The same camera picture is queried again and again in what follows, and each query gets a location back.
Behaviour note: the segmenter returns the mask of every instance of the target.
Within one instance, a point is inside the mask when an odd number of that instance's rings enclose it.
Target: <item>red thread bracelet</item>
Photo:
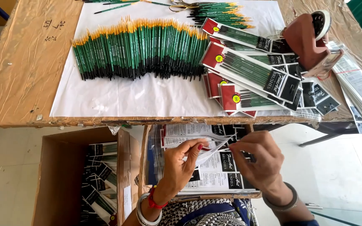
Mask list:
[[[150,194],[148,196],[149,207],[150,208],[156,208],[156,209],[162,209],[163,207],[165,207],[168,204],[168,202],[166,202],[164,205],[157,205],[153,200],[154,189],[155,189],[155,187],[153,187],[151,189]]]

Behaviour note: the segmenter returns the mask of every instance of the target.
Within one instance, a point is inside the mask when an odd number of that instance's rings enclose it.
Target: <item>yellow circular sticker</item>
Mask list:
[[[222,62],[223,61],[223,57],[221,55],[217,55],[216,56],[216,61],[217,62]]]
[[[233,101],[234,102],[238,103],[238,102],[240,102],[240,100],[241,100],[241,98],[238,95],[233,96]]]

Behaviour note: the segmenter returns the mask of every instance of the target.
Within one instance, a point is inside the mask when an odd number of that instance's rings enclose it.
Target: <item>stack of packages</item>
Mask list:
[[[155,185],[163,177],[166,149],[177,147],[186,140],[205,138],[209,146],[200,151],[195,171],[178,195],[259,192],[241,176],[228,148],[229,144],[237,142],[246,133],[246,129],[239,125],[153,125],[148,140],[148,184]],[[255,161],[252,154],[243,153],[246,159]]]
[[[340,105],[306,73],[283,38],[273,40],[207,18],[210,35],[201,60],[208,97],[229,115],[259,110],[313,109],[324,116]]]
[[[117,142],[89,145],[82,178],[81,225],[112,224],[116,214]]]
[[[362,134],[362,69],[349,54],[344,44],[329,42],[329,49],[344,49],[345,54],[332,68],[338,78],[347,105],[353,115],[360,134]]]

